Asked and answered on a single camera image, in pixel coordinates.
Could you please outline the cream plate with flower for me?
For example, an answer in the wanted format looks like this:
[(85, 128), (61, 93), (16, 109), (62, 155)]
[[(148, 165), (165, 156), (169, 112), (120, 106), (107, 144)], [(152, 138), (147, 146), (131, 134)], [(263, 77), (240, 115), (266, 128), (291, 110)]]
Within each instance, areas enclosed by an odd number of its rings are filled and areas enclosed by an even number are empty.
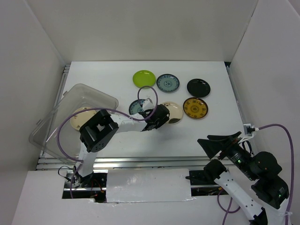
[(183, 110), (182, 108), (175, 102), (167, 101), (163, 102), (164, 105), (169, 110), (169, 120), (168, 124), (175, 124), (178, 123), (183, 117)]

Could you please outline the yellow brown patterned plate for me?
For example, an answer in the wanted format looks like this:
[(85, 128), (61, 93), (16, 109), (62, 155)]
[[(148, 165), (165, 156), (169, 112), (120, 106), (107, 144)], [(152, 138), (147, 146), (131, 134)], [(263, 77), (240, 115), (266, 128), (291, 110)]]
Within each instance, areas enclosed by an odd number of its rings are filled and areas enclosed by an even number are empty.
[(207, 103), (201, 98), (190, 97), (183, 103), (183, 112), (188, 117), (199, 120), (208, 114), (209, 108)]

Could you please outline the black plate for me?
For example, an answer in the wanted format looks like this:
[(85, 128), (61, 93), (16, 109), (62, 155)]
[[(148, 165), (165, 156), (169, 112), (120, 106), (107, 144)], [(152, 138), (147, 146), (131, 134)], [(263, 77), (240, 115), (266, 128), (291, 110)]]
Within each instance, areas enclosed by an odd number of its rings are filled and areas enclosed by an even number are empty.
[(188, 92), (196, 98), (204, 98), (210, 94), (210, 85), (203, 79), (192, 79), (187, 83)]

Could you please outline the cream plate with small motifs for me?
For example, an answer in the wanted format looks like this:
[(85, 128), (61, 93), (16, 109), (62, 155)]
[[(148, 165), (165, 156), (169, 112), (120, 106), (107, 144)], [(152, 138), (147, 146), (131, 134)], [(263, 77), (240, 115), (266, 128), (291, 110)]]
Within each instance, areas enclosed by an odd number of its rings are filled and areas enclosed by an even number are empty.
[(72, 128), (79, 131), (81, 126), (84, 125), (89, 119), (91, 119), (97, 112), (95, 110), (84, 111), (78, 113), (70, 119)]

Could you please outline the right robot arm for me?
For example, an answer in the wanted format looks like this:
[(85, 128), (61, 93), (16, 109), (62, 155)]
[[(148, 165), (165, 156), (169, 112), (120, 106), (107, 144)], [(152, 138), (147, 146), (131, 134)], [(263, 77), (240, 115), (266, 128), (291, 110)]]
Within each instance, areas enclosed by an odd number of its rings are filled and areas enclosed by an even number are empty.
[[(269, 152), (251, 155), (240, 143), (246, 141), (240, 132), (228, 136), (209, 135), (198, 143), (211, 159), (204, 167), (208, 183), (217, 183), (240, 206), (251, 225), (289, 225), (286, 208), (289, 202), (287, 183), (279, 177), (282, 167)], [(257, 203), (235, 181), (222, 164), (228, 158), (254, 184), (251, 189), (262, 201)]]

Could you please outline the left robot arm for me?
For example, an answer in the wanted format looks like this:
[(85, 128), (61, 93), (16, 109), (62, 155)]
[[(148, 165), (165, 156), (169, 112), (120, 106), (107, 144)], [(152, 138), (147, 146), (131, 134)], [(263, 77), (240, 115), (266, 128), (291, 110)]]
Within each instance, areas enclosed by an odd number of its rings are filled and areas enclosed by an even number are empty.
[(104, 149), (117, 133), (144, 132), (158, 129), (169, 120), (170, 112), (164, 105), (134, 115), (110, 114), (100, 110), (80, 128), (80, 162), (73, 167), (75, 180), (81, 187), (92, 183), (93, 166), (97, 153)]

